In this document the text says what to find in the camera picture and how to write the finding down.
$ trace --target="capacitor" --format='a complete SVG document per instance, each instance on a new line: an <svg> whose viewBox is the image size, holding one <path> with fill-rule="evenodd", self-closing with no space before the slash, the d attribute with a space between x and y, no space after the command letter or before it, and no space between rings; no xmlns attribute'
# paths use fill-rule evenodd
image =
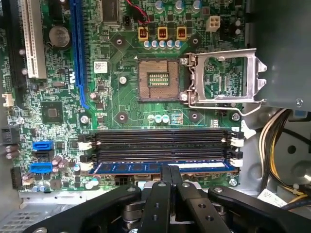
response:
<svg viewBox="0 0 311 233"><path fill-rule="evenodd" d="M151 43L148 40L144 41L144 48L147 50L151 49Z"/></svg>
<svg viewBox="0 0 311 233"><path fill-rule="evenodd" d="M178 0L176 3L175 3L175 11L177 13L182 13L184 10L184 3L182 0Z"/></svg>
<svg viewBox="0 0 311 233"><path fill-rule="evenodd" d="M176 49L180 49L180 47L181 47L181 41L180 40L176 40L175 41L175 48Z"/></svg>
<svg viewBox="0 0 311 233"><path fill-rule="evenodd" d="M155 116L155 122L157 123L157 124L159 124L159 123L161 123L162 122L162 116L161 115L156 115Z"/></svg>
<svg viewBox="0 0 311 233"><path fill-rule="evenodd" d="M20 156L20 151L19 150L16 150L16 151L13 151L11 153L6 154L6 158L7 159L13 159L13 158L17 158L19 156Z"/></svg>
<svg viewBox="0 0 311 233"><path fill-rule="evenodd" d="M58 163L59 163L60 161L62 161L62 159L63 159L63 157L60 156L60 155L55 156L55 157L53 158L53 160L52 160L52 165L53 165L53 166L58 165Z"/></svg>
<svg viewBox="0 0 311 233"><path fill-rule="evenodd" d="M166 48L166 43L165 43L165 41L164 41L164 40L160 40L159 46L160 46L161 49L165 49L165 48Z"/></svg>
<svg viewBox="0 0 311 233"><path fill-rule="evenodd" d="M70 34L64 26L56 25L49 32L50 42L53 46L65 50L70 47Z"/></svg>
<svg viewBox="0 0 311 233"><path fill-rule="evenodd" d="M91 100L97 100L99 98L99 93L92 92L91 94L89 94L89 97L91 98Z"/></svg>
<svg viewBox="0 0 311 233"><path fill-rule="evenodd" d="M200 0L195 0L192 5L192 11L194 13L199 13L201 9L202 3Z"/></svg>
<svg viewBox="0 0 311 233"><path fill-rule="evenodd" d="M92 189L92 188L93 188L93 185L92 185L91 182L86 183L86 189L87 189L87 190L90 190L90 189Z"/></svg>
<svg viewBox="0 0 311 233"><path fill-rule="evenodd" d="M164 4L161 0L155 2L155 11L159 14L164 11Z"/></svg>
<svg viewBox="0 0 311 233"><path fill-rule="evenodd" d="M15 145L9 145L5 148L5 151L7 153L10 153L10 152L13 152L13 151L16 151L19 149L19 144L15 144Z"/></svg>
<svg viewBox="0 0 311 233"><path fill-rule="evenodd" d="M124 76L121 76L120 78L119 78L119 82L121 83L121 84L126 84L126 77L124 77Z"/></svg>
<svg viewBox="0 0 311 233"><path fill-rule="evenodd" d="M154 115L148 115L147 119L148 119L149 122L154 122L155 116Z"/></svg>
<svg viewBox="0 0 311 233"><path fill-rule="evenodd" d="M92 178L92 180L90 181L91 185L93 186L98 186L99 185L99 181L101 180L100 176L94 176Z"/></svg>
<svg viewBox="0 0 311 233"><path fill-rule="evenodd" d="M64 167L66 167L68 165L68 163L69 163L69 160L67 158L64 158L64 159L62 159L62 161L60 161L58 163L58 167L59 168L64 168Z"/></svg>
<svg viewBox="0 0 311 233"><path fill-rule="evenodd" d="M235 26L237 27L241 26L241 21L240 20L235 21Z"/></svg>
<svg viewBox="0 0 311 233"><path fill-rule="evenodd" d="M32 177L34 177L34 173L33 173L33 172L27 172L27 173L25 173L25 174L21 177L21 179L22 179L23 181L26 181L26 180L29 180L29 179L32 178Z"/></svg>
<svg viewBox="0 0 311 233"><path fill-rule="evenodd" d="M59 82L59 81L53 82L52 86L53 87L63 87L63 86L65 86L65 82Z"/></svg>
<svg viewBox="0 0 311 233"><path fill-rule="evenodd" d="M73 170L74 170L74 171L80 171L80 166L79 166L79 164L75 164L75 165L73 166Z"/></svg>
<svg viewBox="0 0 311 233"><path fill-rule="evenodd" d="M34 186L32 189L31 189L32 192L39 192L39 187L38 186Z"/></svg>
<svg viewBox="0 0 311 233"><path fill-rule="evenodd" d="M88 124L88 117L87 116L82 116L80 118L80 121L81 121L82 124Z"/></svg>
<svg viewBox="0 0 311 233"><path fill-rule="evenodd" d="M151 47L156 50L158 48L158 42L156 40L153 40L151 42Z"/></svg>
<svg viewBox="0 0 311 233"><path fill-rule="evenodd" d="M168 49L172 49L174 47L174 42L172 40L168 40L166 46Z"/></svg>
<svg viewBox="0 0 311 233"><path fill-rule="evenodd" d="M58 167L54 166L54 167L52 168L52 172L53 172L53 173L57 173L58 171L59 171Z"/></svg>
<svg viewBox="0 0 311 233"><path fill-rule="evenodd" d="M235 30L235 34L236 35L240 35L241 34L241 30L240 29Z"/></svg>
<svg viewBox="0 0 311 233"><path fill-rule="evenodd" d="M48 191L49 189L50 189L50 182L44 182L43 183L43 185L41 185L40 186L40 188L39 188L39 190L41 191L41 192L46 192L46 191Z"/></svg>
<svg viewBox="0 0 311 233"><path fill-rule="evenodd" d="M162 121L163 121L163 123L167 124L170 122L170 117L168 115L164 114L162 116Z"/></svg>

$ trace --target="integrated circuit chip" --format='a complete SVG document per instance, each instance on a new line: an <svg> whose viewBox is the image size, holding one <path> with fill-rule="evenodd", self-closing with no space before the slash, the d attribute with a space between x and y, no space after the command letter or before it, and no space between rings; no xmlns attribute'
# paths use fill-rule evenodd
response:
<svg viewBox="0 0 311 233"><path fill-rule="evenodd" d="M119 21L119 0L102 0L103 22L115 24Z"/></svg>
<svg viewBox="0 0 311 233"><path fill-rule="evenodd" d="M175 60L141 60L138 64L139 100L178 100L178 75L179 63Z"/></svg>
<svg viewBox="0 0 311 233"><path fill-rule="evenodd" d="M43 124L62 124L63 102L61 101L43 101L41 102L42 123Z"/></svg>

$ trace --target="blue sata port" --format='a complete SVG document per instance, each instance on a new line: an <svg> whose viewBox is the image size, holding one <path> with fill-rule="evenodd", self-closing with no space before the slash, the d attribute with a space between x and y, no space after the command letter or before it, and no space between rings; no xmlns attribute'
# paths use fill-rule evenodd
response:
<svg viewBox="0 0 311 233"><path fill-rule="evenodd" d="M30 172L49 173L52 172L52 163L33 163L30 165Z"/></svg>
<svg viewBox="0 0 311 233"><path fill-rule="evenodd" d="M33 150L52 150L54 148L53 141L33 142Z"/></svg>

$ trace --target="pcie slot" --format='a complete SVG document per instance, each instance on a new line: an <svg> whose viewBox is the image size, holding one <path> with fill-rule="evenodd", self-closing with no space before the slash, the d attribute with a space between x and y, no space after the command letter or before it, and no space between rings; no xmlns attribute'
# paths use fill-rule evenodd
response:
<svg viewBox="0 0 311 233"><path fill-rule="evenodd" d="M23 48L23 45L19 25L18 1L2 0L2 11L15 102L18 107L24 109L23 94L25 93L26 79L22 74L22 70L25 68L24 60L19 54L19 49Z"/></svg>
<svg viewBox="0 0 311 233"><path fill-rule="evenodd" d="M20 0L28 77L46 79L40 0Z"/></svg>
<svg viewBox="0 0 311 233"><path fill-rule="evenodd" d="M82 0L70 0L71 13L71 31L74 59L74 75L75 83L79 88L81 105L89 109L86 104L84 85L86 82L86 63L84 49L84 28L83 28L83 13Z"/></svg>

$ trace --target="black expansion slot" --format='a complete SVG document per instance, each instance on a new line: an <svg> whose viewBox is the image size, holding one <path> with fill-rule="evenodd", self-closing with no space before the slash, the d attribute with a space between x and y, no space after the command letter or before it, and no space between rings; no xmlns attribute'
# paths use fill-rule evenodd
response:
<svg viewBox="0 0 311 233"><path fill-rule="evenodd" d="M16 105L25 108L23 95L26 90L26 77L22 74L25 68L24 58L19 50L24 48L20 28L20 18L17 0L2 0L3 18L5 20L5 33L9 50L10 74L12 87L14 88Z"/></svg>
<svg viewBox="0 0 311 233"><path fill-rule="evenodd" d="M97 162L224 159L228 130L104 131L93 134Z"/></svg>

